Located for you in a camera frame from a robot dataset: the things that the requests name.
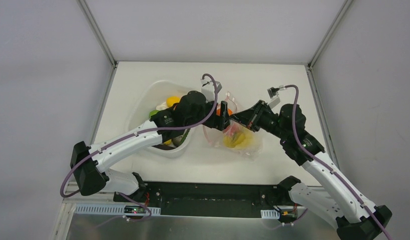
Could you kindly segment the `red apple toy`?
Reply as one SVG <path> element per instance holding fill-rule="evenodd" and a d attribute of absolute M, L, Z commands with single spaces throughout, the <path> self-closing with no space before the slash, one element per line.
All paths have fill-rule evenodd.
<path fill-rule="evenodd" d="M 229 132 L 231 134 L 235 134 L 237 132 L 243 132 L 244 127 L 236 122 L 231 122 L 230 123 L 230 128 L 229 128 Z"/>

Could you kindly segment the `orange toy fruit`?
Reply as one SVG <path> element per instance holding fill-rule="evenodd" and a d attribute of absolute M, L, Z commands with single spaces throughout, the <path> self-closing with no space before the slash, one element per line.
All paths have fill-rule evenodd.
<path fill-rule="evenodd" d="M 227 111 L 229 115 L 233 114 L 233 111 L 230 108 L 228 108 Z M 216 108 L 216 115 L 221 116 L 221 105 L 220 104 Z"/>

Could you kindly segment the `clear zip top bag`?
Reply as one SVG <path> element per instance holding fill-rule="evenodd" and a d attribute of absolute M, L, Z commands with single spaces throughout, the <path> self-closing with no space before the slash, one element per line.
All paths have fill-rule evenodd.
<path fill-rule="evenodd" d="M 209 145 L 243 157 L 254 158 L 263 148 L 262 136 L 231 121 L 224 131 L 203 126 L 203 134 Z"/>

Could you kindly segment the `yellow napa cabbage toy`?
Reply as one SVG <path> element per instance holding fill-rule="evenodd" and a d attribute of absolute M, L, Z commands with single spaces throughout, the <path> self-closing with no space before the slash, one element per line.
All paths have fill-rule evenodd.
<path fill-rule="evenodd" d="M 254 143 L 254 135 L 249 132 L 236 132 L 223 137 L 223 144 L 230 149 L 244 150 Z"/>

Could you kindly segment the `white plastic basket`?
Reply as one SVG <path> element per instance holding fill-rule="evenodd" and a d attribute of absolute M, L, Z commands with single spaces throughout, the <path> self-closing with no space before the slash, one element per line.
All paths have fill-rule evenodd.
<path fill-rule="evenodd" d="M 149 118 L 149 112 L 155 110 L 158 105 L 165 103 L 167 98 L 173 96 L 182 97 L 192 90 L 192 87 L 180 85 L 169 80 L 159 80 L 151 84 L 143 91 L 141 96 L 135 102 L 135 105 L 131 110 L 131 115 L 126 121 L 126 131 L 131 131 L 141 125 Z M 164 146 L 160 145 L 159 147 L 148 147 L 145 151 L 169 159 L 178 158 L 185 153 L 194 133 L 195 129 L 190 130 L 183 143 L 176 148 L 163 149 Z"/>

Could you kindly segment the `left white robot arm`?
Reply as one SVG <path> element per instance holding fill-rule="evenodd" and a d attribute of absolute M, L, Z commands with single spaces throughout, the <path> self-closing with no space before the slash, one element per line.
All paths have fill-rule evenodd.
<path fill-rule="evenodd" d="M 133 130 L 107 142 L 74 145 L 70 161 L 70 176 L 74 176 L 82 196 L 102 190 L 125 194 L 131 201 L 140 202 L 145 189 L 136 173 L 123 173 L 111 167 L 120 160 L 148 147 L 160 145 L 181 136 L 198 125 L 220 131 L 230 125 L 226 102 L 207 101 L 198 91 L 190 91 L 178 103 L 153 114 Z"/>

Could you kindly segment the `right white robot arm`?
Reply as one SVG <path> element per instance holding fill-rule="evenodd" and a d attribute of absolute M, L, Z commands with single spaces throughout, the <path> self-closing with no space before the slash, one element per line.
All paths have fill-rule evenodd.
<path fill-rule="evenodd" d="M 231 120 L 256 132 L 265 130 L 278 137 L 286 155 L 310 173 L 329 198 L 306 187 L 299 179 L 287 177 L 277 190 L 283 205 L 295 202 L 329 223 L 342 240 L 373 240 L 385 231 L 392 212 L 376 206 L 336 167 L 322 144 L 305 130 L 306 117 L 298 104 L 285 104 L 279 113 L 260 100 L 253 107 L 234 113 Z"/>

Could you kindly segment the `yellow lemon toy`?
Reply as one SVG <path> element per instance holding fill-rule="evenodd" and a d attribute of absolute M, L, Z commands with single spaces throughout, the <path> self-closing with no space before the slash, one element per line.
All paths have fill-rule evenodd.
<path fill-rule="evenodd" d="M 170 96 L 169 98 L 166 99 L 166 105 L 167 107 L 172 107 L 174 104 L 179 103 L 181 100 L 180 97 L 178 96 Z"/>

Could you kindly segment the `green lime toy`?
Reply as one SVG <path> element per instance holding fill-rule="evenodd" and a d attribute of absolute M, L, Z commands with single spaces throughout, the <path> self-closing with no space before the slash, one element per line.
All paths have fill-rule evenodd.
<path fill-rule="evenodd" d="M 149 112 L 149 119 L 151 119 L 155 114 L 157 114 L 159 111 L 158 110 L 152 110 Z"/>

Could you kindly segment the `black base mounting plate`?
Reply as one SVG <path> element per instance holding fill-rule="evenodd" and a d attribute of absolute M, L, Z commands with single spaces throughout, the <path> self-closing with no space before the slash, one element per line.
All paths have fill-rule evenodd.
<path fill-rule="evenodd" d="M 147 181 L 130 199 L 165 216 L 259 218 L 261 211 L 294 207 L 278 185 Z"/>

